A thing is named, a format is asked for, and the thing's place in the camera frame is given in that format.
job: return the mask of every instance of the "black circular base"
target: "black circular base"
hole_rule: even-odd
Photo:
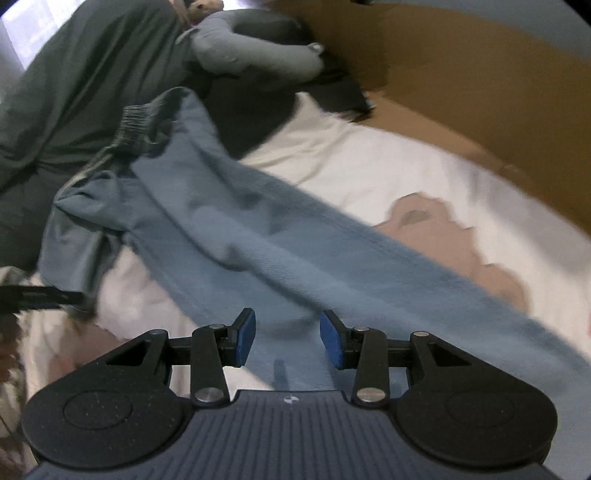
[[[177,433],[183,409],[149,374],[97,367],[41,390],[25,406],[22,428],[33,451],[72,469],[129,465]]]

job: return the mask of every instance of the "plush toy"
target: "plush toy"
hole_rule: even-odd
[[[197,25],[204,18],[222,10],[222,0],[195,0],[187,7],[187,17],[191,25]]]
[[[222,0],[168,0],[177,11],[185,28],[194,27],[201,20],[223,10]]]

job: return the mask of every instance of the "wrinkled fabric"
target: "wrinkled fabric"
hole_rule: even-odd
[[[210,75],[166,0],[87,0],[0,103],[0,266],[32,271],[53,197],[113,140],[123,109]]]
[[[321,310],[390,338],[426,330],[540,388],[560,422],[547,465],[566,479],[591,466],[591,368],[536,322],[469,280],[283,181],[234,162],[203,105],[173,89],[135,135],[57,197],[40,269],[57,287],[112,262],[80,247],[112,235],[198,325],[257,314],[247,367],[277,390],[350,391],[319,336]],[[404,373],[392,370],[392,391]]]

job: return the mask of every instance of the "brown cardboard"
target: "brown cardboard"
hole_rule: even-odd
[[[591,65],[452,10],[273,4],[308,21],[365,88],[381,92],[369,125],[461,154],[591,233]]]

